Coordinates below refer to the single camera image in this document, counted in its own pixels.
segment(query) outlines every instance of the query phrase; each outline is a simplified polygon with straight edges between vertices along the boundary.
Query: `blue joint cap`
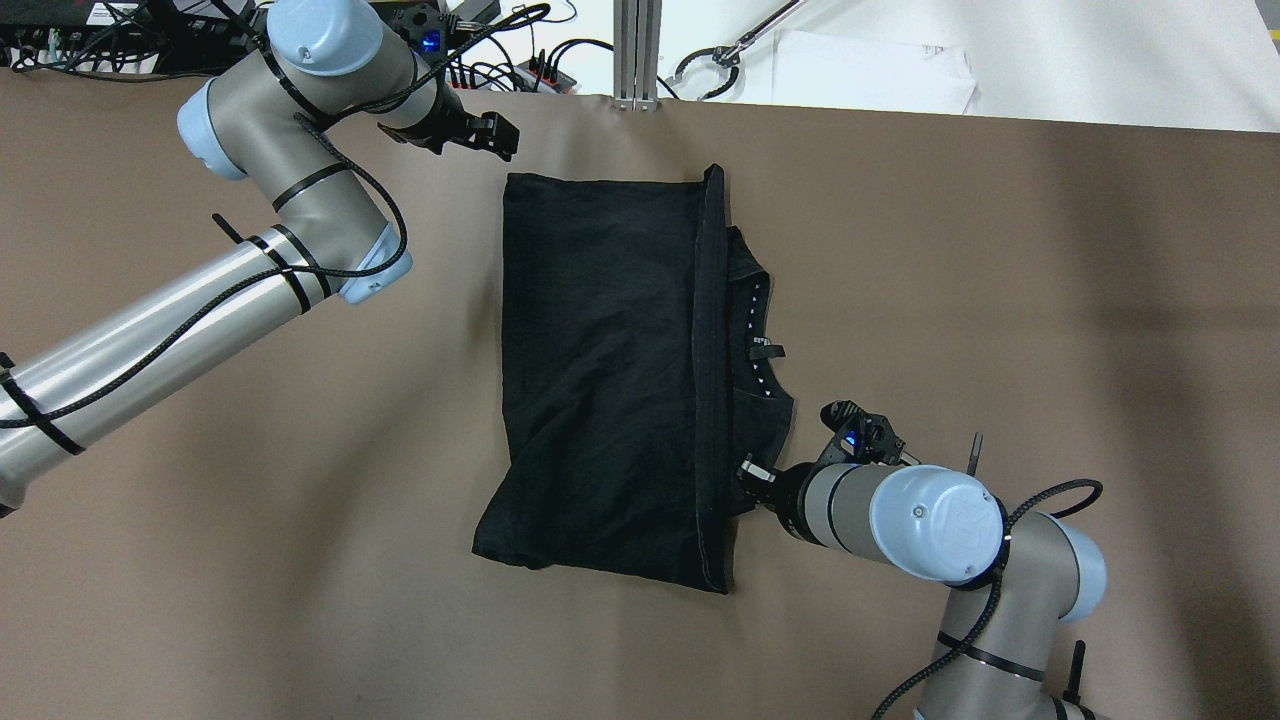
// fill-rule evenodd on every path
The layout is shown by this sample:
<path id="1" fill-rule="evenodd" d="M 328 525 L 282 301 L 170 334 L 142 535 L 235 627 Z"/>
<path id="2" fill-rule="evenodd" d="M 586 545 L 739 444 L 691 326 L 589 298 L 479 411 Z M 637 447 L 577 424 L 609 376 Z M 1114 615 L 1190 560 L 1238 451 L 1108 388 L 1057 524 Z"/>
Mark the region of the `blue joint cap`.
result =
<path id="1" fill-rule="evenodd" d="M 390 223 L 387 223 L 387 227 L 383 228 L 383 233 L 378 236 L 378 241 L 374 242 L 371 249 L 369 249 L 369 254 L 365 255 L 365 259 L 360 261 L 360 265 L 357 265 L 356 269 L 367 270 L 369 268 L 381 265 L 396 254 L 397 247 L 399 247 L 399 236 L 396 234 L 396 228 L 393 228 Z M 403 278 L 404 274 L 412 268 L 413 256 L 408 254 L 408 250 L 406 250 L 394 265 L 387 268 L 376 275 L 351 278 L 347 281 L 347 284 L 342 286 L 338 295 L 340 295 L 348 304 L 358 305 L 369 300 L 372 295 L 381 292 L 387 286 Z"/>
<path id="2" fill-rule="evenodd" d="M 205 163 L 205 167 L 227 179 L 243 179 L 248 176 L 239 169 L 223 150 L 214 132 L 214 120 L 209 117 L 210 78 L 200 90 L 178 109 L 178 135 L 187 143 L 187 150 Z"/>
<path id="3" fill-rule="evenodd" d="M 996 560 L 1004 520 L 977 479 L 937 465 L 914 465 L 881 480 L 870 525 L 884 557 L 925 580 L 960 583 Z"/>
<path id="4" fill-rule="evenodd" d="M 1093 615 L 1093 610 L 1102 602 L 1102 596 L 1107 592 L 1107 562 L 1093 538 L 1052 515 L 1044 512 L 1042 515 L 1053 520 L 1053 524 L 1066 536 L 1066 542 L 1071 543 L 1071 552 L 1075 553 L 1075 566 L 1080 573 L 1075 603 L 1066 611 L 1066 615 L 1062 615 L 1061 620 L 1064 623 L 1083 620 Z"/>
<path id="5" fill-rule="evenodd" d="M 378 12 L 364 0 L 276 0 L 266 14 L 275 54 L 312 76 L 364 68 L 383 45 Z"/>

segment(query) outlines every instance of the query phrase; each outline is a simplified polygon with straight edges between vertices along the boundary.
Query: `blue led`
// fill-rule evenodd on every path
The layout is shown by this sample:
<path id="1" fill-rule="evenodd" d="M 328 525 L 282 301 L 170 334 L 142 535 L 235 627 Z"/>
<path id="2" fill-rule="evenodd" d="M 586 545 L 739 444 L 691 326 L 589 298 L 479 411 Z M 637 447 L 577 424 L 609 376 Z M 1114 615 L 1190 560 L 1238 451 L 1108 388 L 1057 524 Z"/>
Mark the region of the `blue led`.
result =
<path id="1" fill-rule="evenodd" d="M 422 37 L 422 53 L 435 53 L 440 49 L 440 31 L 429 29 Z"/>

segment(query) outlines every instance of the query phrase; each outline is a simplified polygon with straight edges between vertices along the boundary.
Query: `blue light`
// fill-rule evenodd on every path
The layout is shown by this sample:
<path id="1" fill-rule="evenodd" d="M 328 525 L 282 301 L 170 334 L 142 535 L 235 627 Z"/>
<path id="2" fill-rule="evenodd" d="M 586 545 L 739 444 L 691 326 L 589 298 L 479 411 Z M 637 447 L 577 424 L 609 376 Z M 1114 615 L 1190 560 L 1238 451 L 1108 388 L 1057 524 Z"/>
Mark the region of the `blue light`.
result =
<path id="1" fill-rule="evenodd" d="M 440 31 L 429 29 L 422 37 L 422 53 L 435 53 L 440 49 Z"/>

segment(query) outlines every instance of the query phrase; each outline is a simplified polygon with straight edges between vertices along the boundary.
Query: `robotic arm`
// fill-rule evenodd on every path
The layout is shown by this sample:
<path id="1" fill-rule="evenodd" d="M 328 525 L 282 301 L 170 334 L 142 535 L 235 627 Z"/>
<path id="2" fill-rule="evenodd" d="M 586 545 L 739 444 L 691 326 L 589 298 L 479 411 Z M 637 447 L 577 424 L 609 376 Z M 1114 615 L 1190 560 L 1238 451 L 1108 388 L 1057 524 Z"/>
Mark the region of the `robotic arm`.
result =
<path id="1" fill-rule="evenodd" d="M 748 459 L 739 470 L 748 491 L 799 539 L 952 588 L 934 662 L 876 717 L 927 678 L 918 720 L 1102 717 L 1074 689 L 1068 700 L 1042 691 L 1057 623 L 1092 614 L 1106 589 L 1098 546 L 1057 519 L 1092 503 L 1101 484 L 1064 483 L 1006 512 L 973 477 L 978 443 L 969 471 L 959 473 L 919 464 L 883 415 L 852 402 L 828 405 L 822 419 L 835 436 L 815 462 L 777 471 Z M 1055 515 L 1030 512 L 1076 487 L 1093 495 Z M 1073 684 L 1078 674 L 1076 666 Z"/>
<path id="2" fill-rule="evenodd" d="M 211 170 L 252 178 L 280 223 L 241 238 L 215 215 L 230 252 L 22 366 L 0 354 L 0 518 L 41 473 L 316 302 L 360 302 L 410 270 L 398 210 L 389 202 L 388 222 L 364 191 L 357 174 L 371 178 L 323 135 L 333 123 L 367 110 L 396 141 L 436 154 L 445 142 L 516 151 L 518 131 L 467 114 L 367 3 L 278 0 L 268 33 L 182 106 L 178 128 Z"/>

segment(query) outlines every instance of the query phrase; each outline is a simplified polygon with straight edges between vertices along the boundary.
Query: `black garment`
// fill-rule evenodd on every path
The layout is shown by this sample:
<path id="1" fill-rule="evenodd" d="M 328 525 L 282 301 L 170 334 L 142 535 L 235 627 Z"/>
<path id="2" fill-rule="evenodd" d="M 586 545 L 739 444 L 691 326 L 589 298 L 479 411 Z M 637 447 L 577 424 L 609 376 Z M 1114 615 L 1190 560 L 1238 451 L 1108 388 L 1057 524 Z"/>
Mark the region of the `black garment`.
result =
<path id="1" fill-rule="evenodd" d="M 472 551 L 728 592 L 735 470 L 776 462 L 791 397 L 764 338 L 769 277 L 724 227 L 724 177 L 512 174 L 503 231 L 511 470 Z"/>

